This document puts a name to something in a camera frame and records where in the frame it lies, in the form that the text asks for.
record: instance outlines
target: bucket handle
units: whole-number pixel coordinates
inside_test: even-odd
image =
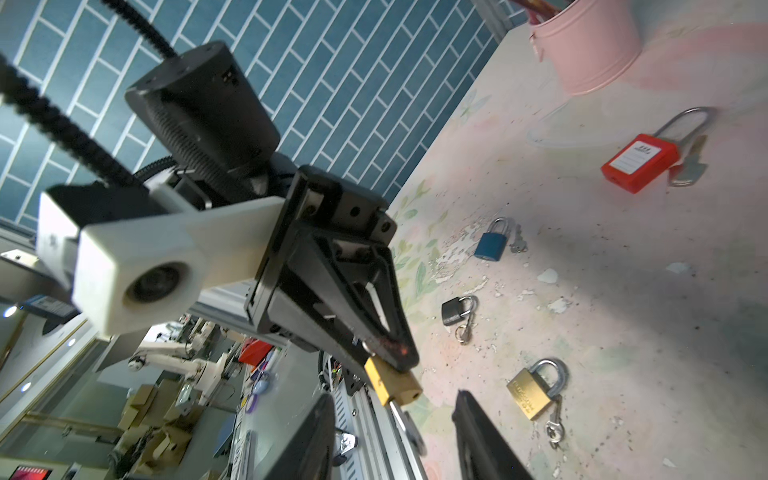
[[[544,61],[544,49],[539,48],[538,45],[536,45],[536,32],[531,32],[531,37],[528,39],[531,42],[531,46],[533,47],[533,52],[538,57],[539,63],[542,63]]]

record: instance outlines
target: screen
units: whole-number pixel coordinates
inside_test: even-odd
[[[52,472],[46,468],[19,466],[8,480],[46,480]]]

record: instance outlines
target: blue padlock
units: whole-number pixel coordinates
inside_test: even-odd
[[[503,226],[501,233],[494,231],[497,223],[501,223]],[[502,258],[504,247],[507,246],[508,230],[509,222],[506,218],[502,217],[493,220],[491,226],[488,227],[488,231],[480,237],[480,243],[475,248],[475,257],[490,262],[498,262]]]

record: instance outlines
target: padlock body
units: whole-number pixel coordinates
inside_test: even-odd
[[[678,160],[677,145],[641,134],[603,165],[601,171],[609,181],[636,194]]]
[[[455,325],[464,319],[462,317],[462,302],[458,297],[443,303],[440,310],[442,324],[445,326]]]
[[[475,257],[482,258],[491,262],[498,262],[504,253],[504,247],[507,246],[507,237],[501,233],[486,232],[480,237],[475,249]]]
[[[523,411],[528,420],[536,418],[541,412],[552,403],[552,399],[547,396],[546,390],[536,380],[534,374],[528,369],[523,369],[507,384],[507,389],[515,399],[520,410]]]

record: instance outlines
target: table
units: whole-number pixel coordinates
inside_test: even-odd
[[[768,472],[768,2],[635,6],[644,53],[584,97],[537,62],[527,26],[509,32],[392,203],[424,388],[406,409],[431,480],[460,478],[459,389],[537,479]],[[637,134],[700,105],[721,112],[698,184],[664,175],[631,195],[602,177]],[[528,251],[480,261],[496,217]],[[468,293],[479,308],[460,346],[440,305]],[[571,372],[559,450],[549,412],[528,421],[506,389],[549,356]]]

